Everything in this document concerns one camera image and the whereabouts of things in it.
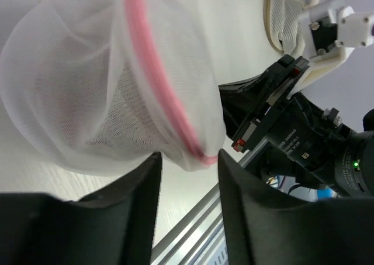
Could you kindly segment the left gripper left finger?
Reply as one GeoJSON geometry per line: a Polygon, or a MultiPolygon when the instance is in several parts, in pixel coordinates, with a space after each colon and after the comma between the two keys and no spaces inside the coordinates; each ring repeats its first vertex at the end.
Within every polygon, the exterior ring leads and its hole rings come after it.
{"type": "Polygon", "coordinates": [[[162,173],[152,154],[78,201],[1,195],[2,264],[149,264],[162,173]]]}

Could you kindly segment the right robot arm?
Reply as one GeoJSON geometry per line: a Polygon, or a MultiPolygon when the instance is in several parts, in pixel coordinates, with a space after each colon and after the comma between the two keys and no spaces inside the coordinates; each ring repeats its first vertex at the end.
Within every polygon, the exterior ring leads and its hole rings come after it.
{"type": "Polygon", "coordinates": [[[371,197],[373,122],[356,133],[338,110],[293,92],[309,68],[305,58],[287,55],[255,78],[219,87],[232,147],[248,154],[245,169],[264,181],[282,175],[309,189],[371,197]]]}

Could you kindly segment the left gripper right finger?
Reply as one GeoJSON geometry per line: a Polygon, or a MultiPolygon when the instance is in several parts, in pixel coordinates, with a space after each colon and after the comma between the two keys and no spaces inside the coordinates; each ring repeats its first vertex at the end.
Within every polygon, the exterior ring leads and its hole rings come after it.
{"type": "Polygon", "coordinates": [[[373,199],[304,201],[272,188],[219,151],[230,264],[372,264],[373,199]]]}

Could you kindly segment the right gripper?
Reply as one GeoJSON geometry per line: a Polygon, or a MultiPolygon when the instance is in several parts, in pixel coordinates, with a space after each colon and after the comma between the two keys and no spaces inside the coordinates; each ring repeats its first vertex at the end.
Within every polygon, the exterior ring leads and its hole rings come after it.
{"type": "Polygon", "coordinates": [[[301,92],[289,96],[309,61],[285,55],[262,74],[219,85],[226,134],[238,152],[262,140],[327,186],[335,186],[338,111],[322,110],[301,92]]]}

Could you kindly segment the pink trimmed mesh laundry bag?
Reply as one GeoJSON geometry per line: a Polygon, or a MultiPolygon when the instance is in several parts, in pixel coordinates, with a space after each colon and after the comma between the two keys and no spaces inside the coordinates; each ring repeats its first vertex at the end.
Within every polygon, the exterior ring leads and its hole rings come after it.
{"type": "Polygon", "coordinates": [[[226,137],[182,0],[43,0],[1,51],[1,100],[33,147],[79,173],[132,170],[155,152],[200,170],[226,137]]]}

